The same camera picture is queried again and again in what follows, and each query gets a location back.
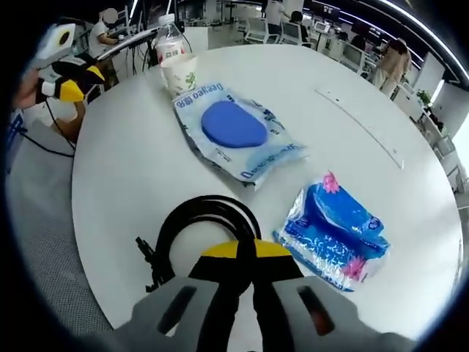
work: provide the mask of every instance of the pink flower print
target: pink flower print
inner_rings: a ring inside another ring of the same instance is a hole
[[[322,187],[324,187],[327,193],[335,194],[340,190],[339,184],[337,183],[336,177],[332,172],[328,172],[322,180]]]
[[[351,278],[352,280],[360,280],[361,271],[365,266],[366,260],[362,257],[354,257],[342,268],[342,273]]]

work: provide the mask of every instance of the bottle cap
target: bottle cap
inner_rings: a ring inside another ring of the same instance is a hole
[[[165,24],[168,24],[171,22],[174,22],[174,13],[160,16],[158,19],[158,23],[160,24],[160,26],[164,26]]]

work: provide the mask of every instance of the sponge package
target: sponge package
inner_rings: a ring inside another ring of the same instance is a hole
[[[246,186],[259,188],[273,168],[308,155],[270,110],[221,83],[198,87],[173,104],[189,147]]]
[[[300,191],[273,235],[315,274],[341,290],[354,291],[384,262],[390,245],[380,235],[383,229],[329,172]]]

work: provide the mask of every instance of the desk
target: desk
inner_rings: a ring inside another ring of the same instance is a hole
[[[438,126],[436,126],[436,124],[433,122],[429,113],[424,111],[423,109],[421,123],[425,130],[424,133],[427,134],[427,132],[429,132],[431,134],[430,136],[426,136],[426,140],[429,142],[430,147],[433,147],[436,142],[438,142],[444,137]]]
[[[411,121],[369,82],[300,46],[205,51],[197,74],[199,84],[220,81],[268,107],[310,147],[311,157],[274,170],[255,195],[241,194],[189,150],[157,67],[93,101],[73,164],[73,222],[86,277],[111,325],[130,318],[152,281],[135,238],[154,246],[164,219],[181,202],[203,194],[237,197],[254,212],[263,238],[272,241],[300,187],[331,169],[383,221],[392,245],[381,271],[344,296],[367,325],[418,337],[451,295],[462,232],[445,172]],[[404,169],[317,87],[340,94],[360,112],[362,125],[393,141]],[[201,251],[227,239],[215,224],[184,230],[170,254],[176,274],[187,275]],[[240,300],[229,351],[262,349],[249,294]]]

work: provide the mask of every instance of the plastic packaging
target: plastic packaging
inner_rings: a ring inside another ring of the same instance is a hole
[[[185,39],[174,23],[174,14],[159,17],[158,24],[160,25],[156,36],[158,62],[161,63],[169,57],[184,54],[187,51],[184,48]]]
[[[340,290],[354,291],[382,266],[384,226],[336,181],[332,172],[298,194],[277,242]]]
[[[267,131],[265,143],[258,147],[230,148],[210,140],[203,131],[202,117],[210,107],[222,101],[237,104],[260,122]],[[173,104],[189,146],[213,167],[224,170],[244,186],[254,185],[257,189],[274,167],[308,155],[306,147],[290,137],[270,110],[252,99],[241,98],[221,83],[197,87],[174,99]]]

